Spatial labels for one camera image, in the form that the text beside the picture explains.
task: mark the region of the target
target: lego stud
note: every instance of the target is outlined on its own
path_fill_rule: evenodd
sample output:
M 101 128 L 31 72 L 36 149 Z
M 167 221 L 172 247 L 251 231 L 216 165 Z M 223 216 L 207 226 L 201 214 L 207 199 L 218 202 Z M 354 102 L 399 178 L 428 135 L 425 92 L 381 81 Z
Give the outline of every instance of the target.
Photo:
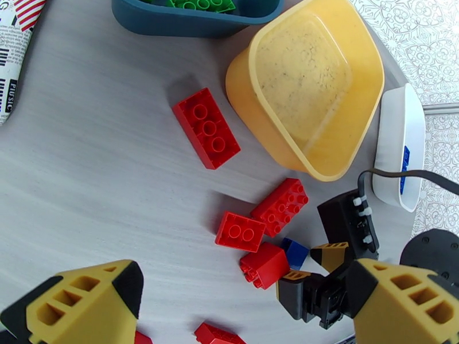
M 289 211 L 294 213 L 294 214 L 297 214 L 299 212 L 299 207 L 297 205 L 290 205 L 289 206 Z
M 302 185 L 298 185 L 294 189 L 298 194 L 301 194 L 305 189 Z
M 196 10 L 196 5 L 192 2 L 184 2 L 182 7 L 184 9 L 189 9 L 189 10 Z
M 245 274 L 245 277 L 248 282 L 252 282 L 256 278 L 256 272 L 249 271 L 248 273 Z
M 301 205 L 306 205 L 309 202 L 309 199 L 306 195 L 302 195 L 298 197 L 298 203 Z
M 207 137 L 213 136 L 217 133 L 217 125 L 214 122 L 206 121 L 203 123 L 202 131 Z
M 196 118 L 196 120 L 204 120 L 207 118 L 207 108 L 202 104 L 196 105 L 193 108 L 193 116 Z
M 246 229 L 242 233 L 242 240 L 244 240 L 245 242 L 249 242 L 254 238 L 254 236 L 255 232 L 252 229 Z
M 284 217 L 282 218 L 282 221 L 283 221 L 285 224 L 288 224 L 288 223 L 290 223 L 291 218 L 290 218 L 290 216 L 284 215 Z
M 267 218 L 268 223 L 274 223 L 275 220 L 276 220 L 275 214 L 269 214 L 268 215 L 268 218 Z
M 243 265 L 243 264 L 240 264 L 239 267 L 243 273 L 246 273 L 250 269 L 248 266 Z
M 212 5 L 214 6 L 220 6 L 223 4 L 223 0 L 211 0 Z
M 199 10 L 207 10 L 210 6 L 209 0 L 197 0 L 197 8 Z
M 221 153 L 225 150 L 225 140 L 221 137 L 216 137 L 212 139 L 211 147 L 214 152 Z
M 260 280 L 260 279 L 255 280 L 255 281 L 254 281 L 254 286 L 255 286 L 256 288 L 260 288 L 261 286 L 263 286 L 261 280 Z
M 277 205 L 277 211 L 279 211 L 280 213 L 285 212 L 285 205 L 284 204 Z
M 228 231 L 228 235 L 232 239 L 236 239 L 240 236 L 241 228 L 238 225 L 233 225 Z

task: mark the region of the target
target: blue lego brick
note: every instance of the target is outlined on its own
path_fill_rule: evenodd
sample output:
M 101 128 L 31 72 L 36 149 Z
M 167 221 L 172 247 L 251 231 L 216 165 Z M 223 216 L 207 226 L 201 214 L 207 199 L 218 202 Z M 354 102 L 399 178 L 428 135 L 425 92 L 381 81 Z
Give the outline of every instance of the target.
M 405 187 L 405 178 L 406 178 L 406 177 L 402 177 L 402 178 L 400 179 L 400 194 L 403 194 L 403 189 L 404 189 L 404 187 Z
M 282 240 L 281 248 L 285 251 L 290 268 L 300 270 L 309 254 L 309 249 L 287 237 Z
M 405 150 L 403 152 L 403 164 L 405 167 L 408 167 L 410 163 L 410 150 L 408 149 L 407 146 L 405 146 Z
M 405 146 L 404 152 L 403 152 L 403 165 L 402 165 L 402 172 L 405 172 L 408 170 L 408 165 L 410 163 L 410 150 L 408 149 L 407 146 Z M 400 194 L 403 194 L 403 190 L 405 187 L 405 180 L 406 177 L 402 177 L 400 179 Z

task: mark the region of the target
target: table surface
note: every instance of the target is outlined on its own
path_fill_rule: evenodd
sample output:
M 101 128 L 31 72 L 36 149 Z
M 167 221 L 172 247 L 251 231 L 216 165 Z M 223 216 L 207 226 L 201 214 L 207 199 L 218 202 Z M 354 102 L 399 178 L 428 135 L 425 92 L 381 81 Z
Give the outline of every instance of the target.
M 299 0 L 287 0 L 286 6 Z M 193 343 L 198 325 L 248 344 L 332 344 L 343 319 L 292 320 L 275 287 L 257 290 L 244 253 L 214 244 L 224 210 L 248 214 L 285 177 L 309 204 L 274 239 L 326 243 L 317 205 L 354 189 L 374 162 L 378 114 L 347 175 L 321 183 L 265 152 L 225 98 L 228 64 L 256 28 L 226 40 L 143 37 L 122 28 L 110 0 L 50 0 L 22 72 L 15 113 L 0 129 L 0 308 L 56 272 L 134 259 L 145 275 L 139 328 L 155 344 Z M 386 88 L 397 82 L 387 79 Z M 170 106 L 210 87 L 242 151 L 206 170 Z M 382 260 L 397 262 L 413 215 L 368 193 Z M 322 271 L 309 258 L 304 269 Z

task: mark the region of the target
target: white patterned fabric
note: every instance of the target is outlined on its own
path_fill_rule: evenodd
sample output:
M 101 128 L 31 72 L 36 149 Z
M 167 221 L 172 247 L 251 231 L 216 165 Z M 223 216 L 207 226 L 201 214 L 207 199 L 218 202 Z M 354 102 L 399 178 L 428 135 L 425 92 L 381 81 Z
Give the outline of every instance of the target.
M 426 116 L 424 168 L 459 182 L 459 115 Z M 459 197 L 428 181 L 422 182 L 413 236 L 431 228 L 459 235 Z
M 423 105 L 459 103 L 459 0 L 351 0 Z

